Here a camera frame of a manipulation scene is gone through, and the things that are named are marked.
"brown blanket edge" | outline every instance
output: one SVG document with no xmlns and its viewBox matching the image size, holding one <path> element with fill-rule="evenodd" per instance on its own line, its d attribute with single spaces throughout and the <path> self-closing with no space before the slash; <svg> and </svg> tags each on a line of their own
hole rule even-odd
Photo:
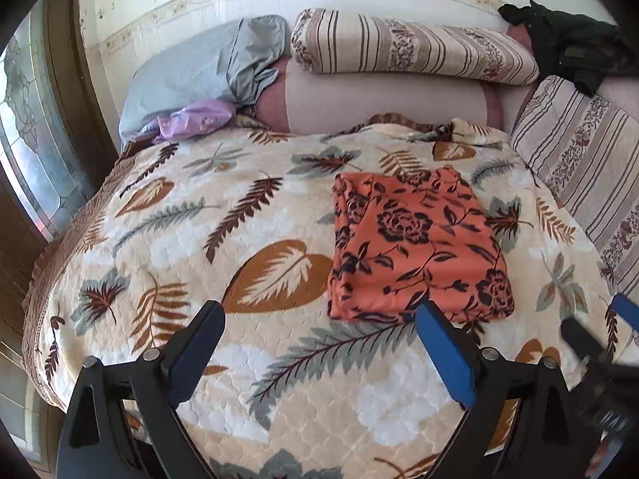
<svg viewBox="0 0 639 479">
<path fill-rule="evenodd" d="M 35 354 L 38 350 L 38 338 L 44 313 L 47 310 L 47 299 L 93 219 L 105 207 L 135 165 L 136 157 L 132 156 L 133 154 L 130 153 L 129 158 L 120 157 L 100 190 L 74 216 L 67 231 L 53 240 L 44 250 L 34 265 L 29 291 L 22 302 L 26 315 L 22 336 L 23 366 L 40 396 L 52 405 L 49 393 L 44 389 L 35 365 Z"/>
</svg>

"orange floral cloth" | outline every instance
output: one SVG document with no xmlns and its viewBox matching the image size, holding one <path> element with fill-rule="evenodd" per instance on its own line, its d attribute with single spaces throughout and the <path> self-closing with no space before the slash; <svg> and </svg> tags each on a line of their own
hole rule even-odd
<svg viewBox="0 0 639 479">
<path fill-rule="evenodd" d="M 410 322 L 428 299 L 456 322 L 512 313 L 499 244 L 452 167 L 409 176 L 341 174 L 333 198 L 331 318 Z"/>
</svg>

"metal screw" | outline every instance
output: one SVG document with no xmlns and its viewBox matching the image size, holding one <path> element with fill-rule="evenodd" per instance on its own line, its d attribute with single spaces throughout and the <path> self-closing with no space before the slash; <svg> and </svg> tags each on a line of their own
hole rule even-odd
<svg viewBox="0 0 639 479">
<path fill-rule="evenodd" d="M 97 361 L 98 361 L 97 358 L 95 358 L 93 355 L 89 355 L 87 358 L 84 359 L 84 361 L 82 361 L 82 367 L 84 367 L 85 369 L 88 369 L 89 367 L 93 366 Z"/>
<path fill-rule="evenodd" d="M 156 347 L 150 347 L 143 354 L 142 358 L 144 358 L 147 362 L 152 362 L 160 355 L 160 350 Z"/>
<path fill-rule="evenodd" d="M 555 361 L 554 358 L 550 356 L 545 356 L 544 358 L 541 359 L 541 361 L 544 363 L 546 367 L 548 367 L 548 369 L 554 369 L 555 367 L 557 367 L 557 362 Z"/>
<path fill-rule="evenodd" d="M 497 351 L 494 347 L 485 347 L 481 350 L 481 356 L 483 356 L 486 360 L 497 360 L 497 358 L 499 358 L 499 351 Z"/>
</svg>

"gray pillow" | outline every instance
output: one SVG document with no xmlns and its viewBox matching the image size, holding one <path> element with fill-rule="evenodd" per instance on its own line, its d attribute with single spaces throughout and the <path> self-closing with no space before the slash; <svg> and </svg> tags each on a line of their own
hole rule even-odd
<svg viewBox="0 0 639 479">
<path fill-rule="evenodd" d="M 119 123 L 123 144 L 157 115 L 194 101 L 255 104 L 277 78 L 266 67 L 285 44 L 286 20 L 260 16 L 219 25 L 153 56 L 133 76 Z"/>
</svg>

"purple cloth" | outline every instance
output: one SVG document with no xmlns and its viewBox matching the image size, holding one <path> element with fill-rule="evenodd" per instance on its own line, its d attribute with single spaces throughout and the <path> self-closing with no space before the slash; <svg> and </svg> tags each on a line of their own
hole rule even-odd
<svg viewBox="0 0 639 479">
<path fill-rule="evenodd" d="M 208 135 L 220 129 L 235 116 L 235 106 L 227 101 L 206 99 L 174 111 L 168 117 L 160 115 L 140 130 L 139 137 L 153 138 L 154 144 L 165 140 L 190 139 Z"/>
</svg>

